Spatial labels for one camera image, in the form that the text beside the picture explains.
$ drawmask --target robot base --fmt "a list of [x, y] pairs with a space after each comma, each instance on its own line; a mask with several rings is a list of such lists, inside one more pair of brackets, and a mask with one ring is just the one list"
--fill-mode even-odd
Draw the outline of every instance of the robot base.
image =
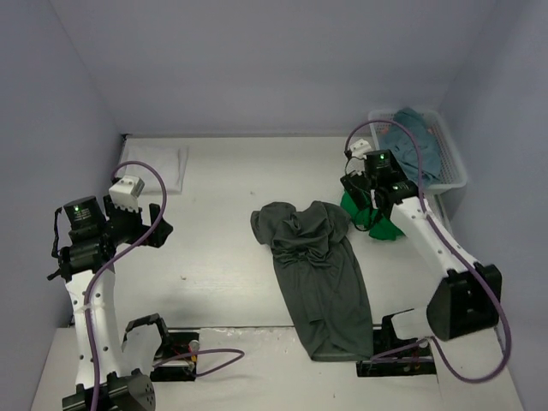
[[[400, 340], [396, 337], [392, 326], [392, 317], [383, 317], [380, 328], [373, 330], [373, 353], [380, 354], [394, 348], [414, 343], [417, 340]], [[358, 377], [407, 377], [414, 375], [436, 375], [436, 365], [432, 357], [430, 345], [412, 348], [396, 354], [398, 362], [371, 362], [369, 360], [356, 363]]]

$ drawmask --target garment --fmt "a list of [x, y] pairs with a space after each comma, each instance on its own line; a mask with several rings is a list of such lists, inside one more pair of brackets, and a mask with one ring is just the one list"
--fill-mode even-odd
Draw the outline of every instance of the garment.
[[[422, 155], [422, 181], [425, 187], [439, 182], [442, 162], [436, 137], [428, 131], [424, 119], [415, 110], [406, 108], [394, 115], [394, 121], [407, 128], [417, 139]], [[411, 139], [397, 126], [390, 126], [388, 133], [378, 139], [382, 150], [391, 150], [409, 180], [419, 180], [417, 153]]]
[[[353, 202], [352, 197], [350, 197], [346, 191], [342, 195], [341, 207], [350, 214], [352, 221], [356, 225], [369, 225], [369, 222], [375, 221], [375, 217], [378, 213], [378, 210], [360, 211]], [[401, 235], [403, 235], [403, 232], [386, 217], [382, 217], [380, 221], [369, 230], [370, 237], [383, 241], [395, 241], [397, 237]]]
[[312, 360], [372, 355], [372, 317], [360, 265], [345, 237], [349, 214], [314, 201], [305, 211], [271, 203], [251, 216], [271, 248], [274, 271], [297, 334]]

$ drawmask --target white towel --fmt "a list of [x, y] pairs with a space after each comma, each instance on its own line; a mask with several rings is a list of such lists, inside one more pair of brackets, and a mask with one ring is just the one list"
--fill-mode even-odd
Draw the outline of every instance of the white towel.
[[[121, 162], [141, 161], [153, 167], [164, 180], [168, 193], [176, 194], [182, 191], [182, 178], [187, 162], [186, 147], [154, 147], [139, 144], [127, 144]], [[140, 177], [145, 183], [143, 193], [159, 193], [160, 185], [156, 177], [144, 167], [129, 165], [117, 174]]]

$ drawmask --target blue cloth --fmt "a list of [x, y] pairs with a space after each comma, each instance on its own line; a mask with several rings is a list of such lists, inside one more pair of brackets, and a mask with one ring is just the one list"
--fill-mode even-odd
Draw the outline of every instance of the blue cloth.
[[[439, 182], [442, 162], [436, 137], [428, 131], [424, 119], [415, 110], [406, 108], [394, 115], [394, 121], [407, 128], [417, 139], [422, 154], [422, 181], [424, 187]], [[382, 150], [391, 150], [409, 180], [419, 180], [417, 153], [411, 139], [397, 126], [390, 126], [387, 134], [378, 139]]]

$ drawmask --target laundry basket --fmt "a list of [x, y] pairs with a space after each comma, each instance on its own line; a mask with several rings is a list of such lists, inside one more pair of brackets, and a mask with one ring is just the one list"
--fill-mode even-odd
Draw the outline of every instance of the laundry basket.
[[[441, 194], [452, 188], [460, 188], [466, 185], [468, 176], [464, 170], [461, 157], [451, 139], [451, 134], [444, 119], [434, 110], [416, 110], [426, 121], [430, 131], [436, 136], [439, 144], [439, 155], [442, 161], [442, 170], [439, 184], [432, 184], [425, 191], [428, 194]], [[369, 113], [369, 120], [393, 120], [398, 110], [373, 110]], [[371, 134], [375, 149], [379, 149], [379, 140], [383, 138], [383, 132], [390, 127], [388, 124], [371, 124]]]

